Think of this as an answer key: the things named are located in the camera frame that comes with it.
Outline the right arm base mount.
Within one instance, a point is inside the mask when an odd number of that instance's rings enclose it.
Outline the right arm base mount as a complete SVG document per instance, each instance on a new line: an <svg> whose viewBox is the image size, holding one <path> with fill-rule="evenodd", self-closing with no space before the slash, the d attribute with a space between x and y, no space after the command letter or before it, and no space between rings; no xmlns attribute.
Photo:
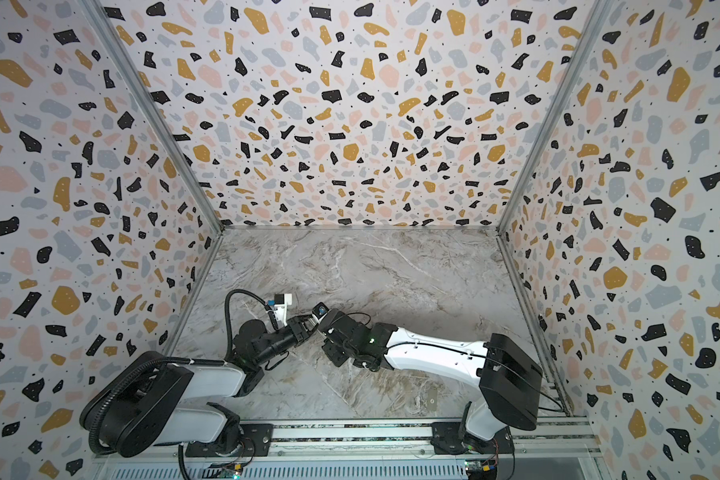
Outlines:
<svg viewBox="0 0 720 480"><path fill-rule="evenodd" d="M476 406L468 402L458 422L433 422L431 433L430 444L437 455L497 455L510 430L485 402Z"/></svg>

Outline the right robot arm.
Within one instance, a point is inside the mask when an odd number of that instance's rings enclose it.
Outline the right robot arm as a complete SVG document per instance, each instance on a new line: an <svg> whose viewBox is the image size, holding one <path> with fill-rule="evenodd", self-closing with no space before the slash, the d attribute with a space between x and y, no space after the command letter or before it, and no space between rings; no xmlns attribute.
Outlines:
<svg viewBox="0 0 720 480"><path fill-rule="evenodd" d="M506 427L533 431L538 423L543 371L510 337L453 341L424 336L402 327L367 326L350 315L319 304L313 310L322 350L337 367L378 372L412 370L459 381L480 391L483 400L465 408L467 436L490 441Z"/></svg>

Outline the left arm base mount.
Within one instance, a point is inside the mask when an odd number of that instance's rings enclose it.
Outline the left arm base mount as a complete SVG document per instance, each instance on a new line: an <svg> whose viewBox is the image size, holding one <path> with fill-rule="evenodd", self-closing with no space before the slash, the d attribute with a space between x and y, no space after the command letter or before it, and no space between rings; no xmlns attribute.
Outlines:
<svg viewBox="0 0 720 480"><path fill-rule="evenodd" d="M185 455L219 461L266 457L273 433L274 425L271 423L243 423L225 430L211 443L190 443L185 449Z"/></svg>

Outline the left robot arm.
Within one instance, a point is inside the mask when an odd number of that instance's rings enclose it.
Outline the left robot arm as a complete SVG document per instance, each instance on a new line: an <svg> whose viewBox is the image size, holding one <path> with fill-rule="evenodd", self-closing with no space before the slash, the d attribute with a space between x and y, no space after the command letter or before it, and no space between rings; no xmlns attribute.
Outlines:
<svg viewBox="0 0 720 480"><path fill-rule="evenodd" d="M83 409L79 423L96 455L134 457L153 446L213 445L232 452L241 434L237 414L216 398L248 395L266 364L303 344L317 317L291 317L275 332L245 322L222 360L165 356L147 351L110 381Z"/></svg>

